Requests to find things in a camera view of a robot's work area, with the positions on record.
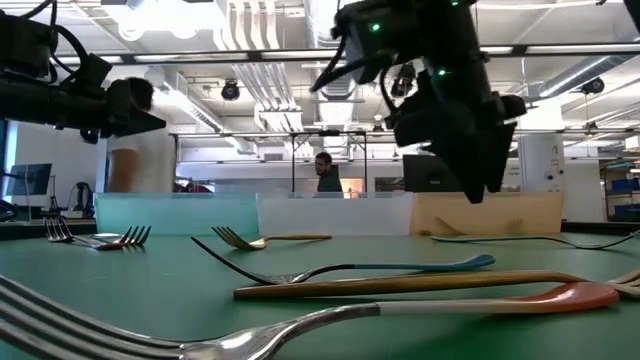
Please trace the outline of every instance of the wooden handle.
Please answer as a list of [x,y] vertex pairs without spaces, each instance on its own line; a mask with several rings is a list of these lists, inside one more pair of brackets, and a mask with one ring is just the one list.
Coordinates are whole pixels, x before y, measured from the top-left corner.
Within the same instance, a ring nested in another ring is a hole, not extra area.
[[586,281],[552,271],[505,271],[478,274],[400,276],[377,279],[340,280],[236,289],[237,299],[299,298],[392,294],[432,290],[464,289],[536,282],[573,283]]
[[331,235],[321,234],[300,234],[300,235],[272,235],[267,236],[266,240],[328,240]]

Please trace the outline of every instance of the man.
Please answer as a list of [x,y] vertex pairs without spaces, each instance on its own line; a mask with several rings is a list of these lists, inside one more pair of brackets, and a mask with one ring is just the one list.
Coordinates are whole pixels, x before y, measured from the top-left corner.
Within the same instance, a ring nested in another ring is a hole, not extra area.
[[316,174],[320,176],[318,192],[342,192],[338,166],[333,165],[333,159],[328,153],[321,152],[316,155]]
[[[153,85],[128,78],[131,102],[141,111],[153,107]],[[111,139],[109,192],[171,193],[176,172],[175,142],[158,129]]]

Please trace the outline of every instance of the black monitor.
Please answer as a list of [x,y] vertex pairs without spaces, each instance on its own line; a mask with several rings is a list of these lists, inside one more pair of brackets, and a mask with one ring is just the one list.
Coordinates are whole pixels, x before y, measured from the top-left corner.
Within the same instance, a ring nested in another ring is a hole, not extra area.
[[4,175],[9,177],[6,195],[47,195],[51,164],[14,165]]
[[404,155],[404,190],[409,192],[459,192],[462,187],[437,156]]

